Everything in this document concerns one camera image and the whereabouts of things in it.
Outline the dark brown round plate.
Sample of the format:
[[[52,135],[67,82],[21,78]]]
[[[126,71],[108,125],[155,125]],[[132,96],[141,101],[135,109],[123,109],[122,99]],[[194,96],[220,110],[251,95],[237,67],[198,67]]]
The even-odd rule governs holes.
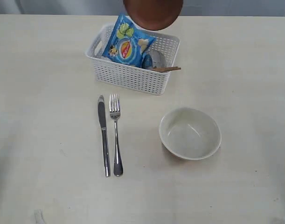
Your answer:
[[[183,0],[125,0],[123,4],[138,26],[158,31],[169,27],[178,18]]]

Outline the pale green ceramic bowl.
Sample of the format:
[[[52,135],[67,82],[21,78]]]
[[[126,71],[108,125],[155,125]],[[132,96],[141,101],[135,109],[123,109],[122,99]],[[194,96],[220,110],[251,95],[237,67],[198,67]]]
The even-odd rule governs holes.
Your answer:
[[[160,121],[159,136],[170,153],[190,161],[209,158],[222,142],[215,120],[189,107],[176,108],[165,114]]]

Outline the silver table knife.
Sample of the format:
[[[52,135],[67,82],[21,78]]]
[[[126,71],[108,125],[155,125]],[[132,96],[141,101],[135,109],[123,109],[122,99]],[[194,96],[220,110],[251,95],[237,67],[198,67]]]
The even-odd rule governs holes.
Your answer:
[[[104,158],[104,173],[106,177],[111,176],[109,149],[107,141],[107,125],[106,125],[106,114],[104,97],[100,95],[97,104],[98,119],[101,127],[102,134],[102,145],[103,145],[103,158]]]

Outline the stainless steel cup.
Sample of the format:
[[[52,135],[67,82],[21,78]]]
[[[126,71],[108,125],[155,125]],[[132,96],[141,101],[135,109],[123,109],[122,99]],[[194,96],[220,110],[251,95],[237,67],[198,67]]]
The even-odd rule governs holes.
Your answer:
[[[144,56],[141,67],[147,70],[165,68],[166,67],[165,56],[161,52],[156,50],[149,51]]]

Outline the white perforated plastic basket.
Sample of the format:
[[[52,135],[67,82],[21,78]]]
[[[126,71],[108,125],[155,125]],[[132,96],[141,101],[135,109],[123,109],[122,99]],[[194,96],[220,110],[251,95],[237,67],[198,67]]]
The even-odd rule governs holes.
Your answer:
[[[171,72],[156,72],[111,62],[102,53],[111,36],[113,24],[105,24],[93,39],[85,55],[90,59],[97,81],[153,95],[164,93]],[[156,50],[164,55],[166,66],[174,65],[180,40],[173,35],[145,31],[156,38],[147,51]]]

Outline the silver fork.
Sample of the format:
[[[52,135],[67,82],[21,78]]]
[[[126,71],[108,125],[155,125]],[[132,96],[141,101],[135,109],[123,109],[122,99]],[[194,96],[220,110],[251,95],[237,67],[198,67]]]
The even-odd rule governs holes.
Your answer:
[[[115,176],[121,176],[123,174],[123,164],[122,164],[121,153],[119,148],[119,139],[118,139],[118,119],[120,118],[120,100],[118,94],[110,95],[109,111],[110,111],[110,118],[114,122],[114,131],[115,131],[115,155],[114,155],[113,172]]]

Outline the blue chips bag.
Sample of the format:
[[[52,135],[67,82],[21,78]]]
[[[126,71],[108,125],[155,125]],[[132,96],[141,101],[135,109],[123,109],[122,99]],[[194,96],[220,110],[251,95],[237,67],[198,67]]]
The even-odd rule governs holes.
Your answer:
[[[155,40],[155,37],[137,29],[130,19],[120,14],[102,56],[115,63],[141,67],[145,51]]]

